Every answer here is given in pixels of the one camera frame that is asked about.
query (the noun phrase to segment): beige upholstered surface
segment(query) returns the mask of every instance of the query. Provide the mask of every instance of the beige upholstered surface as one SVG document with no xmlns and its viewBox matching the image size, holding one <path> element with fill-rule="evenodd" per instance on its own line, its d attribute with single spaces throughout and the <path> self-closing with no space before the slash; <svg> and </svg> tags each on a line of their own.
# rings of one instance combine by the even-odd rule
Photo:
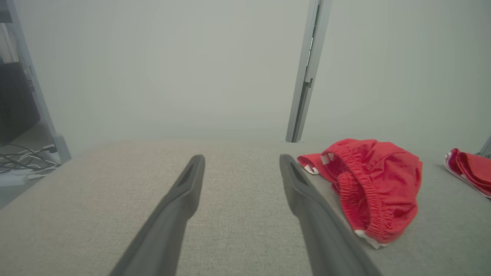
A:
<svg viewBox="0 0 491 276">
<path fill-rule="evenodd" d="M 107 275 L 194 154 L 205 156 L 206 170 L 177 275 L 310 275 L 278 157 L 327 146 L 162 141 L 92 149 L 0 210 L 0 275 Z M 488 275 L 491 202 L 444 170 L 444 153 L 412 152 L 424 163 L 418 215 L 388 247 L 360 240 L 363 248 L 385 275 Z M 342 216 L 329 183 L 309 179 Z"/>
</svg>

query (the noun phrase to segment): black computer tower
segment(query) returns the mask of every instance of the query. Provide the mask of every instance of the black computer tower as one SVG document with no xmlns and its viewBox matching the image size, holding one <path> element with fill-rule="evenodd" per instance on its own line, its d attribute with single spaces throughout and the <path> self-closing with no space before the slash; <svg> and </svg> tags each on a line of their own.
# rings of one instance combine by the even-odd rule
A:
<svg viewBox="0 0 491 276">
<path fill-rule="evenodd" d="M 0 145 L 10 143 L 39 119 L 22 65 L 19 62 L 0 64 Z"/>
</svg>

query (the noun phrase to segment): clothing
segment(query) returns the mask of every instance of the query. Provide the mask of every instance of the clothing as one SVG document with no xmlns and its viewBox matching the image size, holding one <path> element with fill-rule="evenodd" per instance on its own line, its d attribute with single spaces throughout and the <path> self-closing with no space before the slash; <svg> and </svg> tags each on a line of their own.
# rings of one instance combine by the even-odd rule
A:
<svg viewBox="0 0 491 276">
<path fill-rule="evenodd" d="M 352 229 L 374 248 L 401 236 L 416 216 L 423 163 L 390 142 L 345 139 L 298 161 L 332 183 Z"/>
<path fill-rule="evenodd" d="M 491 198 L 491 160 L 454 148 L 445 154 L 445 167 L 483 196 Z"/>
</svg>

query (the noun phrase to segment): white power adapter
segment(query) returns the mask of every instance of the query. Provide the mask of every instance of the white power adapter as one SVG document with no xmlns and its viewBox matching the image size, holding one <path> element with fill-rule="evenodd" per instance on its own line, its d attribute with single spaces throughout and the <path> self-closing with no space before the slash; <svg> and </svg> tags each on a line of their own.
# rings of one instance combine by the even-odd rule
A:
<svg viewBox="0 0 491 276">
<path fill-rule="evenodd" d="M 19 169 L 15 170 L 16 173 L 6 172 L 0 174 L 0 187 L 3 186 L 14 186 L 14 185 L 24 185 L 30 179 L 29 173 L 32 173 L 32 169 Z"/>
</svg>

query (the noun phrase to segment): white cable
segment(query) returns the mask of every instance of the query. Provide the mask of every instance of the white cable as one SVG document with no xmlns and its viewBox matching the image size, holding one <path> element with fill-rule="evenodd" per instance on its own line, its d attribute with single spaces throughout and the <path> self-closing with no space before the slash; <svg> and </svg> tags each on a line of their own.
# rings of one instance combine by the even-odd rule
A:
<svg viewBox="0 0 491 276">
<path fill-rule="evenodd" d="M 28 150 L 23 150 L 23 151 L 18 152 L 18 153 L 16 153 L 16 154 L 21 154 L 21 153 L 24 153 L 24 152 L 26 152 L 26 151 L 28 151 Z"/>
<path fill-rule="evenodd" d="M 28 179 L 36 179 L 36 178 L 41 178 L 41 177 L 45 177 L 47 176 L 47 174 L 30 174 L 29 176 L 27 176 Z"/>
<path fill-rule="evenodd" d="M 49 161 L 49 160 L 43 160 L 43 159 L 41 159 L 41 158 L 39 158 L 39 157 L 37 157 L 37 156 L 27 155 L 27 154 L 24 154 L 24 155 L 23 155 L 23 156 L 22 156 L 22 157 L 21 157 L 19 160 L 17 160 L 17 161 L 19 162 L 20 160 L 22 160 L 22 159 L 24 159 L 24 158 L 27 158 L 27 157 L 31 157 L 31 158 L 34 158 L 34 159 L 38 159 L 38 160 L 41 160 L 41 161 L 45 161 L 45 162 L 47 162 L 47 163 L 51 163 L 51 164 L 53 164 L 53 166 L 52 166 L 52 167 L 45 168 L 45 169 L 41 169 L 41 170 L 37 170 L 37 171 L 33 171 L 33 172 L 28 172 L 28 173 L 19 173 L 19 172 L 16 172 L 16 170 L 14 170 L 14 169 L 13 169 L 13 170 L 11 170 L 11 172 L 12 172 L 13 174 L 17 174 L 17 175 L 28 175 L 28 174 L 35 174 L 35 173 L 39 173 L 39 172 L 41 172 L 41 171 L 45 171 L 45 170 L 49 170 L 49 169 L 56 169 L 56 168 L 57 168 L 57 166 L 58 166 L 58 164 L 57 164 L 57 163 L 55 163 L 55 162 L 51 162 L 51 161 Z"/>
</svg>

